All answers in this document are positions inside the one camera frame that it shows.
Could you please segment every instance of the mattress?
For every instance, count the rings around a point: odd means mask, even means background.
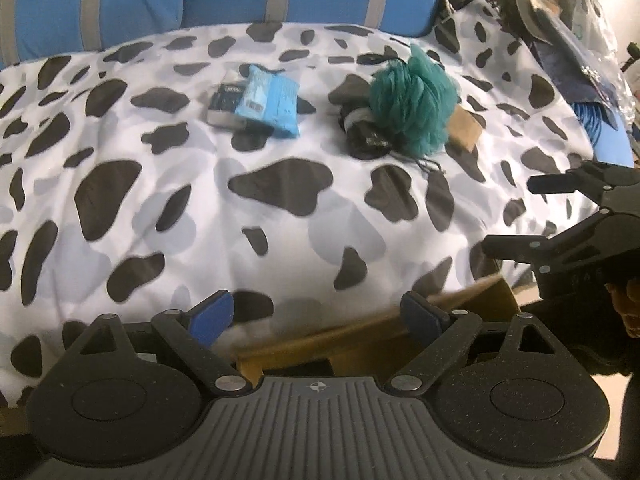
[[[347,154],[337,104],[366,94],[360,54],[415,41],[484,131],[423,171]],[[300,83],[301,137],[204,121],[213,86],[251,64]],[[234,294],[222,354],[306,335],[471,284],[486,234],[553,235],[594,211],[533,196],[535,174],[591,158],[585,131],[481,0],[407,40],[354,25],[178,30],[0,72],[0,402],[24,403],[98,314],[125,322]],[[526,266],[501,263],[513,285]]]

